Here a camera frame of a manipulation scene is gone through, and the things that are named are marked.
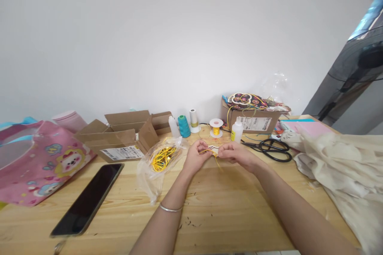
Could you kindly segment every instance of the pink paper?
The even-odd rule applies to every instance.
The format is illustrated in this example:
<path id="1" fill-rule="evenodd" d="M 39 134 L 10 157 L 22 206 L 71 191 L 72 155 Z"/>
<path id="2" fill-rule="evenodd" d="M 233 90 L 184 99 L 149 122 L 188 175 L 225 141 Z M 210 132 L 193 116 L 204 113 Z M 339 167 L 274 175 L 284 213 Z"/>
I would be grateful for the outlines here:
<path id="1" fill-rule="evenodd" d="M 320 122 L 283 122 L 285 125 L 289 126 L 290 129 L 301 133 L 301 131 L 307 133 L 312 137 L 317 137 L 324 133 L 333 132 L 327 126 Z"/>

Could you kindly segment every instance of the pink cup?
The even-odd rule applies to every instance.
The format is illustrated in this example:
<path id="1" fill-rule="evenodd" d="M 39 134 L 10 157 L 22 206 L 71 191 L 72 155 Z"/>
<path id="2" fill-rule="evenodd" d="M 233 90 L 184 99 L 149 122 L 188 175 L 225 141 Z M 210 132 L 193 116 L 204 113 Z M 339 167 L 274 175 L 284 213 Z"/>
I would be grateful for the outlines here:
<path id="1" fill-rule="evenodd" d="M 73 133 L 76 133 L 87 126 L 84 119 L 74 110 L 58 114 L 54 116 L 52 120 L 54 120 L 57 125 L 62 126 Z"/>

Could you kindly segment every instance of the smartphone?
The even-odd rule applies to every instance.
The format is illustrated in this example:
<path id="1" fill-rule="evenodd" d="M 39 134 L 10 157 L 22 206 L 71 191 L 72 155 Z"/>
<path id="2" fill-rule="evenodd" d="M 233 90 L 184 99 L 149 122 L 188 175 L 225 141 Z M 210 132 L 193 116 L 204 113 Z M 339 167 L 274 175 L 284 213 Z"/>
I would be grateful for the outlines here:
<path id="1" fill-rule="evenodd" d="M 123 163 L 103 165 L 53 229 L 50 237 L 83 234 L 123 167 Z"/>

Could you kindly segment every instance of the fan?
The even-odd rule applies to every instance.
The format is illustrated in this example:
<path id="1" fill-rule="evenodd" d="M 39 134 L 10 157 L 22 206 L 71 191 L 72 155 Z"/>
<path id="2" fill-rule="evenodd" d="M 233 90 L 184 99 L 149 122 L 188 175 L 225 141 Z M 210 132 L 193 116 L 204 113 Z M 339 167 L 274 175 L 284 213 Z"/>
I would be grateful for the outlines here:
<path id="1" fill-rule="evenodd" d="M 328 75 L 343 82 L 343 86 L 332 96 L 331 103 L 320 111 L 320 121 L 355 84 L 383 79 L 383 26 L 349 40 Z"/>

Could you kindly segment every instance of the shipping label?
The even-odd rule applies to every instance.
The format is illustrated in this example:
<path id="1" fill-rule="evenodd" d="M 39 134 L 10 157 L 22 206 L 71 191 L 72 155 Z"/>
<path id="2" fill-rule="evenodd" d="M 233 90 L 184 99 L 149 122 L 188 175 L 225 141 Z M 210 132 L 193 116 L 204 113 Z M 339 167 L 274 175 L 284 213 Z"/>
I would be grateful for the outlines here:
<path id="1" fill-rule="evenodd" d="M 243 130 L 266 131 L 271 123 L 271 118 L 240 118 Z"/>
<path id="2" fill-rule="evenodd" d="M 119 147 L 115 149 L 102 149 L 103 153 L 105 153 L 112 160 L 123 160 L 123 159 L 136 159 L 144 156 L 142 151 L 136 147 L 135 145 L 131 145 L 128 147 Z"/>

